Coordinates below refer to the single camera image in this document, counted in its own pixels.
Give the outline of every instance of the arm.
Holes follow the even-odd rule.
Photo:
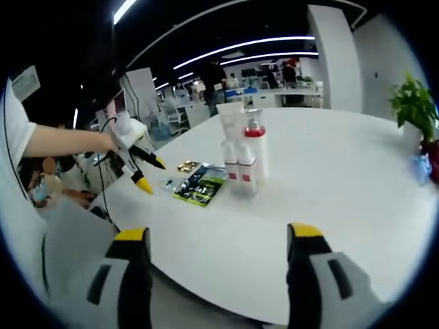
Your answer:
[[[66,156],[87,151],[106,153],[117,151],[117,146],[109,134],[37,125],[23,156]]]

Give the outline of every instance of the white sleeve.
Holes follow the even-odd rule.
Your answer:
[[[15,97],[12,83],[8,80],[5,93],[6,133],[9,152],[16,168],[23,156],[29,139],[34,133],[35,123],[29,122],[21,102]]]

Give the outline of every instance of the bottle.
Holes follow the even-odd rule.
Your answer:
[[[223,141],[222,151],[224,157],[224,164],[228,174],[230,191],[234,194],[241,192],[241,184],[239,179],[238,159],[236,157],[235,146],[230,141]]]
[[[256,157],[248,145],[240,143],[237,146],[237,158],[242,194],[249,196],[256,195],[258,191]]]
[[[264,183],[269,175],[267,131],[262,124],[262,110],[250,110],[244,131],[244,142],[249,145],[257,159],[258,183]]]

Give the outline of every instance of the gray floor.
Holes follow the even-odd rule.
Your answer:
[[[154,329],[261,329],[261,324],[222,310],[186,291],[158,269],[152,270]]]

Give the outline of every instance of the white round table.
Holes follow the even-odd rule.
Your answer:
[[[122,177],[106,190],[121,229],[148,226],[152,262],[192,293],[226,310],[287,324],[287,224],[318,227],[371,278],[382,301],[396,299],[423,259],[434,228],[436,191],[419,186],[396,123],[311,108],[264,112],[271,177],[254,199],[224,186],[207,208],[174,199],[161,185],[186,160],[222,165],[219,117],[158,152],[161,171],[142,165],[154,195]]]

